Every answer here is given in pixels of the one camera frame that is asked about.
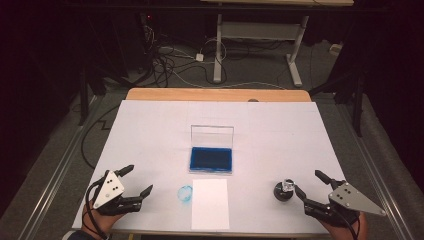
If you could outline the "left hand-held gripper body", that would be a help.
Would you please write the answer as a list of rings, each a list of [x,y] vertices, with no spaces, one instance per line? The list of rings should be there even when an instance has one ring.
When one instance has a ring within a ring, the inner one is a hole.
[[[93,197],[93,209],[103,216],[115,216],[132,212],[139,212],[142,201],[140,197],[123,197],[124,185],[121,177],[115,175],[115,171],[106,171],[105,175],[95,182],[99,186]]]

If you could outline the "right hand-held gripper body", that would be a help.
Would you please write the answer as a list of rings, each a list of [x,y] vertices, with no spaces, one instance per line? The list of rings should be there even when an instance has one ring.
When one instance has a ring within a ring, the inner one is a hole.
[[[348,227],[358,221],[361,212],[385,216],[386,212],[353,185],[344,183],[328,194],[326,204],[311,200],[304,205],[306,215],[334,227]]]

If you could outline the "black round stamp cap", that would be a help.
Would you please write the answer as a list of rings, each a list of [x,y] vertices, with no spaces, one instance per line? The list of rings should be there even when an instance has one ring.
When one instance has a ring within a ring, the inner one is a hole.
[[[291,199],[293,197],[294,191],[285,193],[282,189],[282,187],[283,187],[282,183],[283,182],[279,182],[279,183],[276,184],[276,186],[274,187],[274,190],[273,190],[273,194],[274,194],[274,196],[277,200],[279,200],[281,202],[285,202],[285,201],[288,201],[289,199]]]

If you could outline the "small white paper sheet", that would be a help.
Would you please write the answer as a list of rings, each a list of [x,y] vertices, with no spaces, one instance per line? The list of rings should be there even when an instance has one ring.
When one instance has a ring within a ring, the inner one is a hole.
[[[192,230],[227,230],[229,201],[226,179],[195,179],[192,192]]]

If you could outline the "blue ink pad clear case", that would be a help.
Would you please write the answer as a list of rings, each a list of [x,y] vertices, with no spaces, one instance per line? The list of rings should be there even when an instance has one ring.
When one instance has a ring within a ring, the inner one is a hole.
[[[192,125],[191,172],[231,174],[233,171],[233,126]]]

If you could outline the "person's left hand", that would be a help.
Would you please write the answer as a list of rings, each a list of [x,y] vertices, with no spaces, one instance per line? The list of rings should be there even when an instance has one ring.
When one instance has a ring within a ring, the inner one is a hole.
[[[103,240],[101,236],[98,235],[94,224],[97,224],[99,229],[107,235],[113,225],[123,217],[123,214],[115,216],[103,216],[96,209],[92,208],[92,202],[89,202],[89,206],[84,205],[82,211],[82,227],[81,230],[95,240]]]

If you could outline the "person's right hand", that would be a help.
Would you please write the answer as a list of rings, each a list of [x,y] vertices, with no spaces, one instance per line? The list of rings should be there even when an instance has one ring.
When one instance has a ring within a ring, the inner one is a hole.
[[[357,238],[353,237],[349,227],[334,227],[323,221],[320,221],[320,224],[329,232],[333,240],[368,240],[368,223],[363,212],[360,213],[358,221],[351,225]]]

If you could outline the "large white table cover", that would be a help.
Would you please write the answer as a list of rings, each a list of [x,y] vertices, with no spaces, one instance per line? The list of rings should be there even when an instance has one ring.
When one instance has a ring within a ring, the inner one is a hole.
[[[189,170],[191,126],[233,126],[233,171],[229,175]],[[122,182],[128,196],[153,186],[138,213],[115,224],[119,232],[306,237],[325,229],[305,215],[297,197],[273,195],[275,185],[292,179],[315,201],[331,189],[315,176],[344,174],[315,103],[275,102],[122,102],[92,178],[133,165]],[[227,230],[192,230],[192,199],[177,191],[195,179],[226,179]]]

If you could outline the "black metal stand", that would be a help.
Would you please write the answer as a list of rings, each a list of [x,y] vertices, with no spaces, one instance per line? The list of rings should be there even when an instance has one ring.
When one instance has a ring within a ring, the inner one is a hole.
[[[82,126],[89,114],[88,89],[86,81],[86,68],[83,67],[79,73],[80,82],[80,120],[79,125]]]
[[[339,77],[308,91],[310,96],[321,92],[333,92],[336,104],[352,103],[352,127],[358,137],[362,136],[361,116],[365,77],[361,71],[348,71]]]

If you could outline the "white-framed desk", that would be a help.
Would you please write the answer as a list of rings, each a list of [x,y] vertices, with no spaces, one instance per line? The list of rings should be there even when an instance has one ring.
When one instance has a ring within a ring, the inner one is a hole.
[[[229,7],[231,4],[241,4],[243,7],[299,7],[301,10],[309,10],[314,7],[341,8],[351,7],[354,0],[202,0],[214,3],[217,7]],[[217,15],[216,42],[213,82],[223,82],[223,60],[228,53],[224,39],[255,39],[255,40],[279,40],[293,41],[293,51],[285,56],[286,64],[291,74],[291,79],[296,87],[303,85],[296,66],[296,57],[307,28],[309,14],[301,15],[298,23],[265,23],[264,21],[252,20],[224,20],[223,15]]]

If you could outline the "metal floor rail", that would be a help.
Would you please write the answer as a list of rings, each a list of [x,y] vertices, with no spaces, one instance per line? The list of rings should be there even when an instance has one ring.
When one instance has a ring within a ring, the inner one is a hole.
[[[25,222],[24,227],[20,231],[17,240],[33,240],[38,229],[41,226],[55,196],[65,178],[67,171],[71,165],[72,158],[76,154],[77,146],[82,142],[82,136],[88,131],[87,125],[92,121],[94,115],[98,111],[103,100],[103,96],[93,96],[88,103],[88,115],[85,121],[76,124],[76,129],[73,131],[72,138],[67,142],[66,149],[59,158],[57,166],[52,172],[48,183],[43,188],[37,203],[34,205],[31,215]]]
[[[390,224],[398,238],[398,240],[413,240],[413,235],[407,225],[404,217],[401,214],[400,208],[390,193],[388,186],[384,183],[382,175],[375,164],[374,159],[371,156],[370,151],[365,145],[362,137],[359,137],[352,127],[351,116],[348,109],[344,105],[338,105],[337,109],[345,122],[351,136],[353,137],[356,146],[359,148],[361,153],[361,159],[364,165],[364,169],[370,178],[382,208],[386,212],[386,218],[390,221]]]

